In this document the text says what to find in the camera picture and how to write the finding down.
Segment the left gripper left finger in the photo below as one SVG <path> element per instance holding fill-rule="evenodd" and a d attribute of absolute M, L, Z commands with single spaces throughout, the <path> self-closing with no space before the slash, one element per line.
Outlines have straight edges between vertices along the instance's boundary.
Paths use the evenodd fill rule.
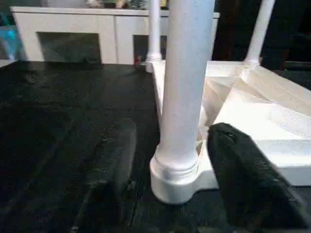
<path fill-rule="evenodd" d="M 103 134 L 84 170 L 77 195 L 62 214 L 62 233 L 94 233 L 102 224 L 117 225 L 123 212 L 122 196 L 130 177 L 137 145 L 133 121 L 118 121 Z"/>

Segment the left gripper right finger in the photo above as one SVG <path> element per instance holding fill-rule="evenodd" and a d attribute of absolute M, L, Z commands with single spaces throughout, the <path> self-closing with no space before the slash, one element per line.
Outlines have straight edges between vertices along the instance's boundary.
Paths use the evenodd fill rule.
<path fill-rule="evenodd" d="M 252 138 L 227 123 L 210 126 L 207 151 L 228 222 L 245 230 L 304 230 L 301 197 Z"/>

